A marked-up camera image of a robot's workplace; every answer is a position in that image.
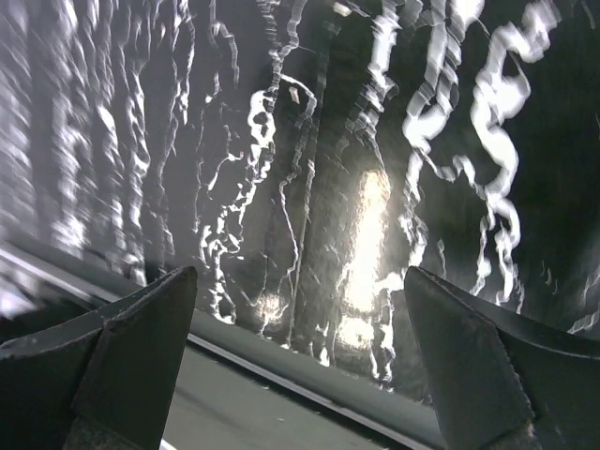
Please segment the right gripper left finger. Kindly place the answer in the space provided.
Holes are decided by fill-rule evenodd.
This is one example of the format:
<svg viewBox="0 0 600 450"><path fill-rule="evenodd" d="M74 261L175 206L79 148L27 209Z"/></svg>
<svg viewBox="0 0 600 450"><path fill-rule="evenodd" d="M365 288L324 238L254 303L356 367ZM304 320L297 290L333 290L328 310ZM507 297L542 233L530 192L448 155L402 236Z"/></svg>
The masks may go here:
<svg viewBox="0 0 600 450"><path fill-rule="evenodd" d="M4 449L158 449L187 345L197 272L1 346Z"/></svg>

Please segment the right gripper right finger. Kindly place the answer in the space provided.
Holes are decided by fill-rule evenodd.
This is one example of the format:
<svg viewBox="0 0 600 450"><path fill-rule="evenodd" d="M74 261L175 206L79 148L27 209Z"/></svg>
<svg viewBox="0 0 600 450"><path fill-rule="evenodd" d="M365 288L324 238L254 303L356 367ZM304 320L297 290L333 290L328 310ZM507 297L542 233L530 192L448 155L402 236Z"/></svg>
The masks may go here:
<svg viewBox="0 0 600 450"><path fill-rule="evenodd" d="M420 267L408 269L404 292L448 448L598 448L598 342Z"/></svg>

